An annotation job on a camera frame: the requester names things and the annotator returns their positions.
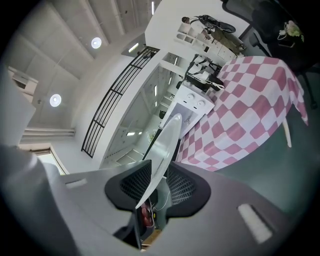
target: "white cabinet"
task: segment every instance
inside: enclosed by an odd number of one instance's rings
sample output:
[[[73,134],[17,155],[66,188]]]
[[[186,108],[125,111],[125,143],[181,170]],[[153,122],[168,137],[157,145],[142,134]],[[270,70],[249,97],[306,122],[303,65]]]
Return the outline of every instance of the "white cabinet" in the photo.
[[[215,63],[224,65],[226,62],[236,58],[236,55],[217,40],[206,40],[205,36],[197,33],[190,24],[182,23],[174,39],[176,42],[187,45],[213,60]]]
[[[236,57],[236,55],[224,45],[222,45],[218,56],[224,59],[226,62],[231,61]]]

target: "cable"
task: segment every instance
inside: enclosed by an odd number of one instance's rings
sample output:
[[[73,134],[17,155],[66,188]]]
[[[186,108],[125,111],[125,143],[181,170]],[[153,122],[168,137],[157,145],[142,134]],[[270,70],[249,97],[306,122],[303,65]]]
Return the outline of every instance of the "cable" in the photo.
[[[153,207],[152,210],[154,210],[154,209],[156,209],[157,211],[162,210],[162,209],[166,206],[166,204],[167,204],[167,202],[168,202],[169,195],[170,195],[170,191],[169,191],[169,193],[168,193],[168,196],[166,197],[166,201],[165,201],[165,203],[164,203],[164,206],[163,206],[161,209],[157,209],[156,207]]]

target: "red object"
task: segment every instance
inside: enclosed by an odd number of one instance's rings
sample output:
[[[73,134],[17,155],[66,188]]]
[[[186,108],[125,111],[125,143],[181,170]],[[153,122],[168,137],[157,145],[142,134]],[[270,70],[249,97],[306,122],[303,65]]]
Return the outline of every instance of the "red object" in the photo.
[[[151,218],[146,218],[146,217],[143,218],[143,224],[146,225],[147,227],[151,227],[153,225]]]
[[[150,218],[150,212],[146,208],[142,208],[141,212],[143,217]]]

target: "fluorescent light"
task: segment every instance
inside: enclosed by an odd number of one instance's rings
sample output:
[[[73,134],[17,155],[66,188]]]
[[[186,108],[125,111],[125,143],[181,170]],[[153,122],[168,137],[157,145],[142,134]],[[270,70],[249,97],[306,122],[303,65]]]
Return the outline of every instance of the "fluorescent light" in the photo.
[[[151,11],[152,11],[152,15],[154,15],[155,14],[155,2],[154,1],[152,1],[152,3],[151,3]]]
[[[137,42],[134,46],[129,49],[129,53],[131,53],[134,49],[138,47],[139,43]]]
[[[95,37],[94,39],[92,39],[91,41],[91,46],[94,49],[98,49],[102,44],[102,41],[99,37]]]

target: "table leg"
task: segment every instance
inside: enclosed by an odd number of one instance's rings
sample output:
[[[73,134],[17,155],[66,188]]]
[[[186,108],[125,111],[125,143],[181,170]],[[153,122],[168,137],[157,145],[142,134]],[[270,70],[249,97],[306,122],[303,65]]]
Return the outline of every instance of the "table leg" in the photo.
[[[282,125],[283,125],[283,128],[284,128],[284,133],[285,133],[285,137],[286,137],[286,141],[287,141],[288,147],[291,148],[292,147],[291,137],[290,137],[289,126],[288,126],[288,122],[287,122],[286,118],[283,120]]]

